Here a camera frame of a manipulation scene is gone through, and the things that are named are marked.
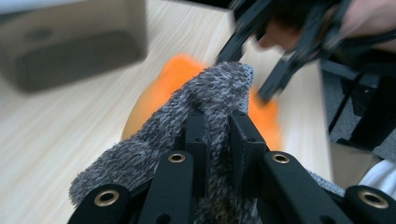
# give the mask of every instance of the gray cloth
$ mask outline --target gray cloth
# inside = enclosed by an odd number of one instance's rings
[[[152,178],[159,158],[172,149],[188,114],[199,109],[205,115],[204,141],[211,153],[208,196],[195,203],[195,223],[261,223],[256,201],[234,194],[227,139],[228,117],[235,109],[247,110],[252,76],[247,65],[221,63],[188,81],[137,134],[107,150],[78,175],[69,192],[72,203],[78,205],[104,184],[132,190]]]

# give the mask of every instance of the wooden table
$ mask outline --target wooden table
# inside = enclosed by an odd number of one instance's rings
[[[35,94],[0,79],[0,220],[66,223],[71,181],[120,141],[140,93],[178,53],[212,64],[232,31],[231,13],[148,0],[148,57],[141,63]],[[243,63],[261,84],[280,54],[247,44]],[[302,69],[280,96],[285,151],[332,179],[318,65]]]

